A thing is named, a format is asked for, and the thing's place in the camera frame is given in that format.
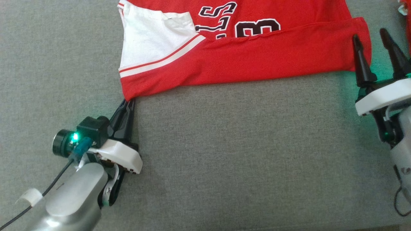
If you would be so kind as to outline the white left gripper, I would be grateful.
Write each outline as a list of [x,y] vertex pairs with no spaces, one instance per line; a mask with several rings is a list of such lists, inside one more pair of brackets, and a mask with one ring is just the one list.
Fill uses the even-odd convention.
[[101,148],[88,150],[96,155],[103,166],[114,171],[102,191],[103,206],[112,206],[116,202],[126,173],[137,175],[142,170],[143,161],[138,153],[139,146],[132,141],[134,115],[135,101],[124,99],[110,119],[110,139]]

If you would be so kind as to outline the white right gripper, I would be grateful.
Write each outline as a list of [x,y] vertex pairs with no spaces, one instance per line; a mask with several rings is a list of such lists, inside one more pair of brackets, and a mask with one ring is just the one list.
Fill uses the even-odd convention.
[[[382,142],[400,143],[410,135],[411,81],[406,78],[410,77],[411,65],[386,28],[381,28],[379,34],[389,53],[392,77],[397,81],[368,94],[361,90],[362,95],[359,96],[355,108],[359,116],[374,117]],[[352,44],[356,84],[360,88],[367,88],[377,81],[377,76],[371,71],[357,34],[353,35]]]

